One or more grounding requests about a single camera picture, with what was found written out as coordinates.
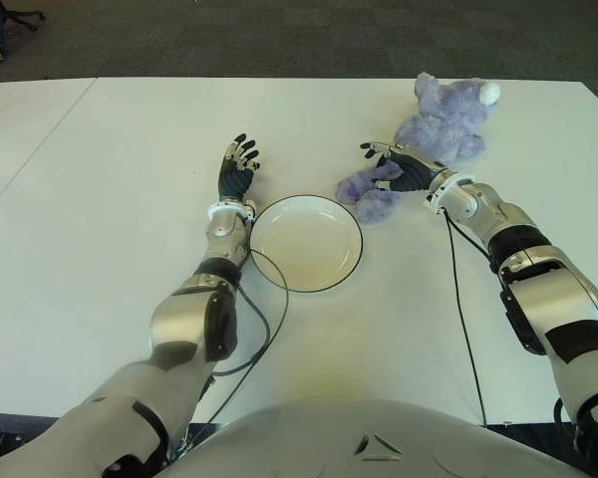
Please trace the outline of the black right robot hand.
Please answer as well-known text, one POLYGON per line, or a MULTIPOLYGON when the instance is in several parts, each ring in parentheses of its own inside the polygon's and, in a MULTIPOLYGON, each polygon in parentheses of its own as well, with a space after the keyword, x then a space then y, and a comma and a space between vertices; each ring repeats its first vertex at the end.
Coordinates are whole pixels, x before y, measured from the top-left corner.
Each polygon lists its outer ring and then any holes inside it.
POLYGON ((408 144, 363 142, 360 149, 370 159, 375 155, 379 163, 395 163, 401 174, 392 179, 372 179, 371 190, 391 192, 436 191, 449 177, 455 175, 442 163, 423 150, 408 144))

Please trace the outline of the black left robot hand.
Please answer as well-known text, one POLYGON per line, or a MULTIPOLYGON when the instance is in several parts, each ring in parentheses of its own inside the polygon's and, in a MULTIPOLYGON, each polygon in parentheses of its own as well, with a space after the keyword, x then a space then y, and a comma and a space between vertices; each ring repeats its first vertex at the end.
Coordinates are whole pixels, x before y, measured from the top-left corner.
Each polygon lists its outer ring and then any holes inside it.
POLYGON ((246 133, 237 136, 227 147, 220 165, 217 189, 219 200, 242 201, 260 168, 256 141, 246 133))

